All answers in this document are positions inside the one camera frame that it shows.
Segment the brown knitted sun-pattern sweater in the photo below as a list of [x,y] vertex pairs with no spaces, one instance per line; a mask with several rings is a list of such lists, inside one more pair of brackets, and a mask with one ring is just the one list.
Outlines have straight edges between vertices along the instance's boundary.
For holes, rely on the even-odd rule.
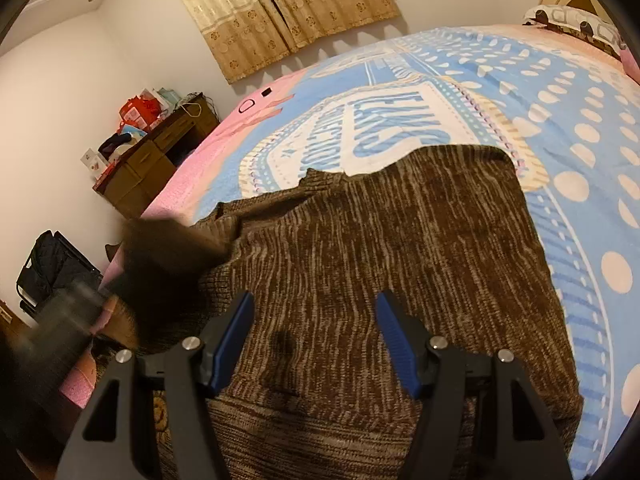
[[573,351],[510,157],[418,148],[373,174],[309,170],[295,188],[221,203],[194,226],[122,228],[138,346],[201,331],[241,290],[255,318],[231,384],[209,403],[235,479],[393,479],[419,407],[374,304],[393,292],[456,346],[520,358],[566,448],[582,418]]

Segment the black folding chair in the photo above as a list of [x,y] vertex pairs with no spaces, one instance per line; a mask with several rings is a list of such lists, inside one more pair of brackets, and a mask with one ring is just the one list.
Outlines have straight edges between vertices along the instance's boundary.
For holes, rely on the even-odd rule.
[[98,287],[102,273],[62,233],[41,233],[16,280],[21,309],[36,318],[58,289],[76,280]]

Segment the brown wooden desk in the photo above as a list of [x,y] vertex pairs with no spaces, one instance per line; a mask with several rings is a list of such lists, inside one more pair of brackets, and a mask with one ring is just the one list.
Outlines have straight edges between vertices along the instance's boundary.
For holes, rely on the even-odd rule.
[[189,96],[140,142],[122,154],[93,189],[126,219],[138,218],[179,165],[215,130],[219,119],[202,92]]

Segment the white photo card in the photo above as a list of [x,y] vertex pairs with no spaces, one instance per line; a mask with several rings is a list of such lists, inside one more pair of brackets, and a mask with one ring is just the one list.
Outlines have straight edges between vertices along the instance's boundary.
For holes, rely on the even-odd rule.
[[81,156],[81,162],[89,170],[91,177],[95,181],[99,180],[108,167],[108,161],[99,152],[96,152],[92,148],[88,148],[88,150],[85,151],[85,154]]

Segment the red gift box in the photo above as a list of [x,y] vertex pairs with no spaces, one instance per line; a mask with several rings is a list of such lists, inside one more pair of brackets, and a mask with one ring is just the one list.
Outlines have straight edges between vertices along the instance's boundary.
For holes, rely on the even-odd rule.
[[140,130],[151,131],[162,114],[160,102],[155,98],[145,99],[134,96],[119,110],[119,116],[126,125],[135,126]]

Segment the beige patterned window curtain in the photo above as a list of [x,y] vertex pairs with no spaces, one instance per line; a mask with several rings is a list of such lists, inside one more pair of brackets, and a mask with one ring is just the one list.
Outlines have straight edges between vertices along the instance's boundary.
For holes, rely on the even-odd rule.
[[397,18],[394,0],[181,0],[233,84],[315,41]]

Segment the folded pink blanket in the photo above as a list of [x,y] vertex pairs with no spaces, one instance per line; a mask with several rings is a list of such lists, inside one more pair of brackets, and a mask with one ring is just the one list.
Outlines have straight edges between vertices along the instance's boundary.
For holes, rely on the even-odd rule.
[[623,64],[625,74],[640,84],[640,67],[628,48],[620,50],[620,62]]

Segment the patterned white brown pillow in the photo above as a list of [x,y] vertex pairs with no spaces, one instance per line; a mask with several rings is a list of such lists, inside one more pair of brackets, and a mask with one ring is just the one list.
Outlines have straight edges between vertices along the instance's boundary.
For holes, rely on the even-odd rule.
[[620,60],[620,52],[625,45],[620,32],[613,25],[596,14],[558,4],[540,4],[527,10],[524,25],[539,24],[545,28],[574,36],[588,42],[593,47]]

